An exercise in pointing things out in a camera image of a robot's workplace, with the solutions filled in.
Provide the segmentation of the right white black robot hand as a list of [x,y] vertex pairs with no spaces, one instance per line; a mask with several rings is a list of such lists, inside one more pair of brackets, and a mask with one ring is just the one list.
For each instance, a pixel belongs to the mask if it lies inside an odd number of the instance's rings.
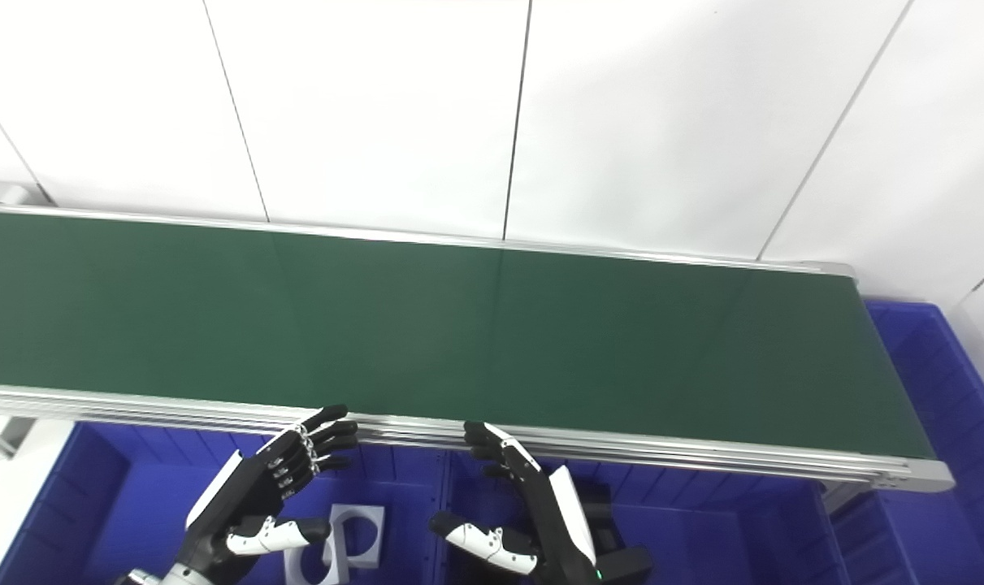
[[530,515],[535,537],[506,526],[478,525],[449,511],[432,515],[431,532],[480,559],[489,569],[530,578],[536,584],[600,584],[589,530],[583,528],[577,497],[559,497],[561,470],[544,473],[517,438],[487,422],[463,423],[470,455],[485,462],[485,473],[510,480]]

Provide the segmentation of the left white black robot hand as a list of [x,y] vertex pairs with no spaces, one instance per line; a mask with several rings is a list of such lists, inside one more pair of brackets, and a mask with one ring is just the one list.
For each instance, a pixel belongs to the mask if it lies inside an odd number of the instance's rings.
[[184,539],[162,584],[238,584],[261,556],[322,545],[327,518],[281,512],[324,471],[343,470],[357,447],[358,424],[346,405],[328,405],[291,423],[253,456],[235,451],[184,522]]

